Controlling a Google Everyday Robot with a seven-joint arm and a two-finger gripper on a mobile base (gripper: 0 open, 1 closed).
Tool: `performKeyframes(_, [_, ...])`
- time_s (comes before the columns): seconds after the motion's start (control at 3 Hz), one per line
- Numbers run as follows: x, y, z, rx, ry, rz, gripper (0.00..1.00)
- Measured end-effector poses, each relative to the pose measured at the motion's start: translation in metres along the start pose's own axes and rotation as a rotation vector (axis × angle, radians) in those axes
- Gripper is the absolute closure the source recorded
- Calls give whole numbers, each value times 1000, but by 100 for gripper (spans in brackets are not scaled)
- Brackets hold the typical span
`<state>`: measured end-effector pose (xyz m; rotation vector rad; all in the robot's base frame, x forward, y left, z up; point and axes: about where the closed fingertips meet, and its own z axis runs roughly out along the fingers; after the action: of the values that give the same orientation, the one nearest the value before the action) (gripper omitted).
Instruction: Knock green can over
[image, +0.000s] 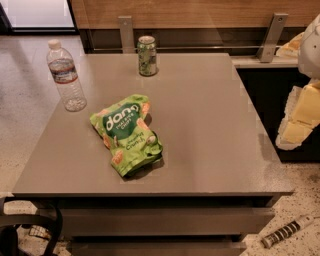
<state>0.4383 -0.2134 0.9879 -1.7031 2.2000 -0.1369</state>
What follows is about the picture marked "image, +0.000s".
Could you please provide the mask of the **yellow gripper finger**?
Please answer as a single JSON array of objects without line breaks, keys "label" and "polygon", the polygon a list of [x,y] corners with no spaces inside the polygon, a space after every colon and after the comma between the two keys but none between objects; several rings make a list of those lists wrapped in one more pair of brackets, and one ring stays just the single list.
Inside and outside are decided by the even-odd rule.
[{"label": "yellow gripper finger", "polygon": [[303,88],[294,86],[289,93],[285,116],[278,128],[276,146],[293,150],[320,124],[320,81],[312,79]]},{"label": "yellow gripper finger", "polygon": [[289,57],[289,58],[297,58],[298,57],[298,50],[300,48],[301,40],[304,33],[300,33],[292,38],[289,42],[281,46],[276,55],[278,57]]}]

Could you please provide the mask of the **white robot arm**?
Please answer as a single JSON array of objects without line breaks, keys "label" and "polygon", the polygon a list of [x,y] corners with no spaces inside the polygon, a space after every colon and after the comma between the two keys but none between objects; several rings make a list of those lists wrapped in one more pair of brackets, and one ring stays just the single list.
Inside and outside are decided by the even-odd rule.
[{"label": "white robot arm", "polygon": [[320,124],[320,14],[303,33],[297,59],[299,72],[310,81],[303,88],[294,86],[288,95],[276,137],[282,150],[301,146]]}]

